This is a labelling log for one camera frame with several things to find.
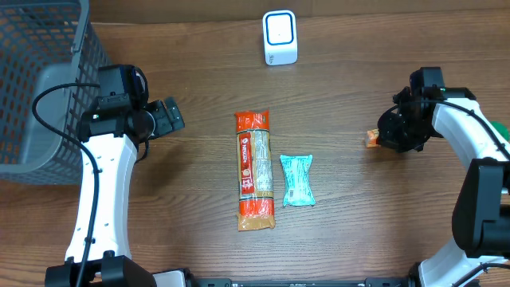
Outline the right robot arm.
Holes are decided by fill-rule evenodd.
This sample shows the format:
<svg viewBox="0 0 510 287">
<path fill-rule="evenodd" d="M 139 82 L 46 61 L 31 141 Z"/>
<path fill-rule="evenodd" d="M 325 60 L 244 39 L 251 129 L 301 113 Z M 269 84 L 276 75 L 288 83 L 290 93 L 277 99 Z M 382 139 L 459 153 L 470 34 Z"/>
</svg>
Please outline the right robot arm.
<svg viewBox="0 0 510 287">
<path fill-rule="evenodd" d="M 466 169 L 452 214 L 452 239 L 416 263 L 405 286 L 476 286 L 477 277 L 509 267 L 509 143 L 486 119 L 468 88 L 448 88 L 438 67 L 421 67 L 377 123 L 379 146 L 421 151 L 443 138 Z"/>
</svg>

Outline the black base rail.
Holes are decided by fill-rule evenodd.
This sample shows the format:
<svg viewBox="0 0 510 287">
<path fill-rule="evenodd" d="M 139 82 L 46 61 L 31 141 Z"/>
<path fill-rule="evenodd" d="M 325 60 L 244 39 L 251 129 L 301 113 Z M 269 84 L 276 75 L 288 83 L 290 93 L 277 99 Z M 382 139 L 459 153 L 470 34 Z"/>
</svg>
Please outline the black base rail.
<svg viewBox="0 0 510 287">
<path fill-rule="evenodd" d="M 199 278 L 193 287 L 411 287 L 408 277 L 368 277 L 362 281 L 232 281 L 229 278 Z"/>
</svg>

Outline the teal snack packet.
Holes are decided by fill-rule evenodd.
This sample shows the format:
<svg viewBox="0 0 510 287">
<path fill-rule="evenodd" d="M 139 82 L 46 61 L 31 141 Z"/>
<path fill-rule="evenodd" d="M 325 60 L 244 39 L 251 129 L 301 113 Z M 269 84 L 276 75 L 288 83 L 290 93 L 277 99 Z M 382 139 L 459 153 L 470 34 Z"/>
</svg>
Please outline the teal snack packet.
<svg viewBox="0 0 510 287">
<path fill-rule="evenodd" d="M 280 156 L 285 184 L 283 206 L 314 206 L 316 204 L 309 178 L 312 160 L 312 155 Z"/>
</svg>

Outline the green lid jar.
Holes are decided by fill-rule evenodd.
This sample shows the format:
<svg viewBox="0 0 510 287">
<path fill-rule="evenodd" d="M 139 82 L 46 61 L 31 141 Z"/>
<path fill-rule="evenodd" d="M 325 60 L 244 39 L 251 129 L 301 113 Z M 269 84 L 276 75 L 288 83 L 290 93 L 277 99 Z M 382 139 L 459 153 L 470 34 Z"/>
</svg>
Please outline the green lid jar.
<svg viewBox="0 0 510 287">
<path fill-rule="evenodd" d="M 509 141 L 509 130 L 505 125 L 498 121 L 491 121 L 491 125 L 499 132 L 499 134 L 506 140 Z"/>
</svg>

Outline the white barcode scanner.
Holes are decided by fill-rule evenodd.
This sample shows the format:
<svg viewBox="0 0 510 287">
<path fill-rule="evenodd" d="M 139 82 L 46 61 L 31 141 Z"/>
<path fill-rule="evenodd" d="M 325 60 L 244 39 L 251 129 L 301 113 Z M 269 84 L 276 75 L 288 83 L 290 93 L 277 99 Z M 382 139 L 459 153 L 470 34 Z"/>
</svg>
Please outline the white barcode scanner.
<svg viewBox="0 0 510 287">
<path fill-rule="evenodd" d="M 290 65 L 298 59 L 296 16 L 291 10 L 273 10 L 262 18 L 265 63 Z"/>
</svg>

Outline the orange tissue pack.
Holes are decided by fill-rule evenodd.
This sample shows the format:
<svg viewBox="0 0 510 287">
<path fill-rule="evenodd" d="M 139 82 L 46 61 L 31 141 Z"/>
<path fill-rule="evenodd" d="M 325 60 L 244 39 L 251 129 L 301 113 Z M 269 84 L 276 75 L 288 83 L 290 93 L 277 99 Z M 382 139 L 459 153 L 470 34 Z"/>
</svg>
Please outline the orange tissue pack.
<svg viewBox="0 0 510 287">
<path fill-rule="evenodd" d="M 372 129 L 367 131 L 367 136 L 365 139 L 366 148 L 378 147 L 379 146 L 378 140 L 379 140 L 378 129 Z"/>
</svg>

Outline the grey plastic mesh basket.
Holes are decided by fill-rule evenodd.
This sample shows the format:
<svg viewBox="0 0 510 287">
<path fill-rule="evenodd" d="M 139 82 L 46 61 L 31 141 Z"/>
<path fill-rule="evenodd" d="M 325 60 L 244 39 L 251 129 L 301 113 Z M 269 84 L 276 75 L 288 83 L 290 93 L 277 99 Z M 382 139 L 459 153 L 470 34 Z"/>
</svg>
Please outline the grey plastic mesh basket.
<svg viewBox="0 0 510 287">
<path fill-rule="evenodd" d="M 1 3 L 1 177 L 34 185 L 78 184 L 76 137 L 111 61 L 89 20 L 88 0 Z"/>
</svg>

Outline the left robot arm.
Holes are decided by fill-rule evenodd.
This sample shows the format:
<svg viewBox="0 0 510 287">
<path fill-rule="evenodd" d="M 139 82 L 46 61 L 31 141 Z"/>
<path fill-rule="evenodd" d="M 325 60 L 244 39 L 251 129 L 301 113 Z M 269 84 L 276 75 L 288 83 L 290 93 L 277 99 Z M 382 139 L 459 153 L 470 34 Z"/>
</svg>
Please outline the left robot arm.
<svg viewBox="0 0 510 287">
<path fill-rule="evenodd" d="M 73 144 L 82 154 L 80 201 L 63 265 L 47 286 L 188 286 L 184 269 L 150 273 L 131 258 L 128 198 L 140 144 L 184 128 L 174 99 L 150 102 L 147 78 L 134 65 L 99 68 L 99 96 L 82 114 Z"/>
</svg>

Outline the red spaghetti pasta package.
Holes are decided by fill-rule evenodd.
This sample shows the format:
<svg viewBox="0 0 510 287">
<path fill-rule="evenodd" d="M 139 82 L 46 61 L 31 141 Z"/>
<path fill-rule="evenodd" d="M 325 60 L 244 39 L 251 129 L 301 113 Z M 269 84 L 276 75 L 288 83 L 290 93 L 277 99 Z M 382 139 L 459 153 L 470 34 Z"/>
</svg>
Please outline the red spaghetti pasta package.
<svg viewBox="0 0 510 287">
<path fill-rule="evenodd" d="M 273 167 L 269 112 L 237 112 L 237 179 L 240 231 L 274 228 Z"/>
</svg>

